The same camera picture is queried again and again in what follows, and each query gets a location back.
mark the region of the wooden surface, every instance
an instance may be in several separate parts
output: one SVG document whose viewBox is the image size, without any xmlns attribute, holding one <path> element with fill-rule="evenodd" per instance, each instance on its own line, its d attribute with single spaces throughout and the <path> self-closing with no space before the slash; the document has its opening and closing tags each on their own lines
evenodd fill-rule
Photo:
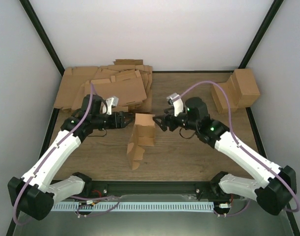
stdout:
<svg viewBox="0 0 300 236">
<path fill-rule="evenodd" d="M 161 73 L 153 74 L 153 112 L 163 114 L 168 108 L 166 97 L 174 92 L 182 93 L 189 86 L 211 80 L 225 82 L 229 73 Z M 183 99 L 199 96 L 208 106 L 212 118 L 228 125 L 228 115 L 218 114 L 211 96 L 210 85 L 201 85 L 189 92 Z M 60 111 L 52 141 L 63 121 L 70 113 Z M 245 109 L 239 109 L 232 116 L 236 135 L 256 150 L 254 137 Z M 178 130 L 162 132 L 156 126 L 154 147 L 143 147 L 145 153 L 140 167 L 132 171 L 126 156 L 127 144 L 132 133 L 130 124 L 125 129 L 108 130 L 105 137 L 87 137 L 66 160 L 55 179 L 68 178 L 74 172 L 84 173 L 94 180 L 162 180 L 162 181 L 209 181 L 220 171 L 227 171 L 240 177 L 249 175 L 235 162 L 222 153 L 200 142 L 196 136 L 190 140 L 179 136 Z M 190 136 L 193 131 L 184 131 Z"/>
</svg>

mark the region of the robotic hand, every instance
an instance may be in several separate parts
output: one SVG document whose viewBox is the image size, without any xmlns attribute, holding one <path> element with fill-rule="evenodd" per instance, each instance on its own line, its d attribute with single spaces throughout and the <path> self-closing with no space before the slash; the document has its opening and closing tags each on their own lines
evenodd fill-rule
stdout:
<svg viewBox="0 0 300 236">
<path fill-rule="evenodd" d="M 42 220 L 49 214 L 55 203 L 77 194 L 88 196 L 91 192 L 92 179 L 81 173 L 74 173 L 68 179 L 55 184 L 51 184 L 51 182 L 68 156 L 94 129 L 124 128 L 133 120 L 133 117 L 124 112 L 112 112 L 111 108 L 118 103 L 117 97 L 113 96 L 104 101 L 102 97 L 92 95 L 88 115 L 80 126 L 68 136 L 67 134 L 83 118 L 88 109 L 89 99 L 90 95 L 87 95 L 83 99 L 82 107 L 65 120 L 53 144 L 39 161 L 21 179 L 13 177 L 9 181 L 8 190 L 13 206 L 22 188 L 25 187 L 23 194 L 19 196 L 21 199 L 17 205 L 18 210 L 37 220 Z M 100 113 L 102 102 L 105 106 L 103 113 Z"/>
<path fill-rule="evenodd" d="M 153 117 L 163 131 L 167 128 L 174 131 L 178 127 L 194 130 L 200 141 L 230 157 L 254 178 L 241 178 L 220 172 L 211 180 L 212 191 L 217 196 L 237 194 L 250 198 L 257 201 L 266 212 L 278 215 L 293 197 L 279 179 L 282 178 L 296 194 L 295 171 L 289 166 L 282 168 L 262 157 L 232 134 L 226 125 L 210 118 L 201 98 L 189 98 L 185 107 L 176 93 L 167 97 L 167 101 L 171 108 L 165 109 L 164 115 Z M 251 156 L 263 162 L 269 170 Z"/>
</svg>

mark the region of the cardboard pile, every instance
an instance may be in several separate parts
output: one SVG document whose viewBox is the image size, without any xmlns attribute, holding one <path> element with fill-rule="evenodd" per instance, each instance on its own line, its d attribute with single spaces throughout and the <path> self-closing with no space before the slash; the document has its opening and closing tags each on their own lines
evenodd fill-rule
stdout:
<svg viewBox="0 0 300 236">
<path fill-rule="evenodd" d="M 114 111 L 152 111 L 152 67 L 143 60 L 116 59 L 114 65 L 69 67 L 65 70 L 54 103 L 58 109 L 76 110 L 90 94 L 90 83 L 99 96 L 119 98 Z"/>
<path fill-rule="evenodd" d="M 140 146 L 154 146 L 155 124 L 150 114 L 136 114 L 132 136 L 127 147 L 127 158 L 132 170 L 139 167 L 138 160 L 143 159 L 144 149 Z"/>
<path fill-rule="evenodd" d="M 236 69 L 226 83 L 218 85 L 227 95 L 231 112 L 235 112 L 238 108 L 250 107 L 260 96 L 251 69 Z M 221 90 L 212 85 L 211 93 L 218 113 L 227 113 L 227 103 Z"/>
</svg>

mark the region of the wooden tabletop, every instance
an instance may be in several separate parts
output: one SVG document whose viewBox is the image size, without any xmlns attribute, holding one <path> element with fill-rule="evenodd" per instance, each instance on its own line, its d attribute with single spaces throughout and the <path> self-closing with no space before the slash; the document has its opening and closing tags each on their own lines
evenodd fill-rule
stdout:
<svg viewBox="0 0 300 236">
<path fill-rule="evenodd" d="M 153 114 L 163 114 L 168 108 L 166 97 L 174 92 L 182 93 L 189 86 L 203 80 L 226 82 L 229 73 L 155 73 L 153 74 Z M 199 96 L 208 106 L 212 118 L 228 126 L 228 114 L 218 114 L 211 96 L 210 85 L 201 85 L 183 99 Z M 59 112 L 52 141 L 63 121 L 70 113 Z M 255 140 L 245 109 L 232 114 L 236 135 L 251 148 Z M 145 153 L 140 167 L 131 170 L 126 156 L 127 144 L 133 123 L 124 129 L 108 130 L 105 137 L 87 137 L 66 160 L 55 179 L 66 179 L 74 172 L 84 173 L 94 180 L 151 180 L 151 181 L 209 181 L 220 171 L 239 177 L 249 177 L 234 161 L 202 143 L 195 136 L 186 140 L 178 130 L 163 132 L 156 126 L 154 147 L 143 147 Z M 190 136 L 193 131 L 184 131 Z"/>
</svg>

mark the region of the gray floor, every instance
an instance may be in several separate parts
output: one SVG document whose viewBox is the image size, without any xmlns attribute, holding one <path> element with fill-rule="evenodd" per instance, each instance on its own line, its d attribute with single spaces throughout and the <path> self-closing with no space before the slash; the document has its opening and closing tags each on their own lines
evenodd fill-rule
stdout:
<svg viewBox="0 0 300 236">
<path fill-rule="evenodd" d="M 233 211 L 243 207 L 235 200 Z M 272 216 L 252 201 L 236 217 L 212 213 L 116 212 L 78 219 L 73 212 L 51 212 L 44 220 L 17 227 L 15 236 L 292 236 L 286 213 Z"/>
</svg>

